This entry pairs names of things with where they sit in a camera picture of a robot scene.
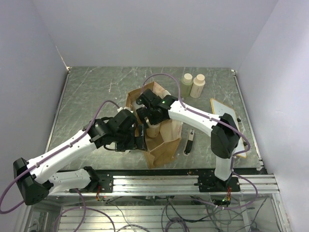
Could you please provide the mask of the cream bottle beige cap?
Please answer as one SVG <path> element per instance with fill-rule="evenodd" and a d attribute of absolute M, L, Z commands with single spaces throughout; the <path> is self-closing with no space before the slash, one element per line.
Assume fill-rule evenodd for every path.
<path fill-rule="evenodd" d="M 192 98 L 198 98 L 201 95 L 204 85 L 205 85 L 205 76 L 203 74 L 198 74 L 193 79 L 190 96 Z"/>

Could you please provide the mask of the brown canvas tote bag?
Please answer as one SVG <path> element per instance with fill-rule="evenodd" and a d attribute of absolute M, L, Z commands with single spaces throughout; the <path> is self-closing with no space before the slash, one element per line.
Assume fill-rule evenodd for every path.
<path fill-rule="evenodd" d="M 167 90 L 160 86 L 157 82 L 146 84 L 144 90 L 150 89 L 156 95 L 164 98 L 171 95 Z M 131 109 L 131 103 L 136 101 L 141 92 L 141 88 L 128 92 L 126 99 L 126 107 Z M 139 123 L 141 123 L 137 113 L 134 114 Z M 145 140 L 148 147 L 147 151 L 143 151 L 149 169 L 161 168 L 163 165 L 176 160 L 176 151 L 181 141 L 183 123 L 177 120 L 169 119 L 160 123 L 160 133 L 155 138 L 150 138 L 145 132 Z"/>

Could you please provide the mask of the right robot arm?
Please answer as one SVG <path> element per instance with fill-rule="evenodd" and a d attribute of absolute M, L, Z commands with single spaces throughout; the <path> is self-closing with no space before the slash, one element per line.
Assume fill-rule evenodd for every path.
<path fill-rule="evenodd" d="M 136 112 L 143 124 L 157 125 L 172 119 L 207 134 L 211 139 L 211 151 L 216 156 L 216 167 L 212 174 L 198 179 L 199 190 L 226 191 L 231 187 L 232 158 L 240 139 L 231 115 L 209 114 L 184 104 L 174 96 L 161 98 L 150 89 L 138 96 L 136 104 L 140 105 Z"/>

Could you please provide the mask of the white jug black cap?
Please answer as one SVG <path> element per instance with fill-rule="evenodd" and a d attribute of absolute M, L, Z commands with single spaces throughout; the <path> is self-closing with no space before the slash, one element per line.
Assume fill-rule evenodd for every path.
<path fill-rule="evenodd" d="M 142 107 L 143 107 L 143 104 L 139 105 L 135 101 L 131 103 L 131 111 L 133 111 L 134 114 L 136 114 L 137 109 L 142 108 Z"/>

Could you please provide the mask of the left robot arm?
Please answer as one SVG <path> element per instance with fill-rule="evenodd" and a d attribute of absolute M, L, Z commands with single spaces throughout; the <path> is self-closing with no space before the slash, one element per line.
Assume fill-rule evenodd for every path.
<path fill-rule="evenodd" d="M 121 109 L 114 117 L 93 119 L 69 140 L 36 158 L 14 161 L 14 177 L 23 203 L 34 205 L 50 193 L 66 189 L 85 189 L 93 192 L 99 178 L 91 167 L 58 175 L 74 159 L 101 147 L 114 144 L 113 151 L 146 150 L 145 126 L 128 109 Z"/>

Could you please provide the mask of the pale green bottle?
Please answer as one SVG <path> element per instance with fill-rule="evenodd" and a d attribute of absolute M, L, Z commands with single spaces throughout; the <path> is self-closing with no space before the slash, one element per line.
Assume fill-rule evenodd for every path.
<path fill-rule="evenodd" d="M 190 95 L 193 84 L 193 76 L 189 73 L 183 75 L 181 79 L 181 97 L 186 98 Z"/>

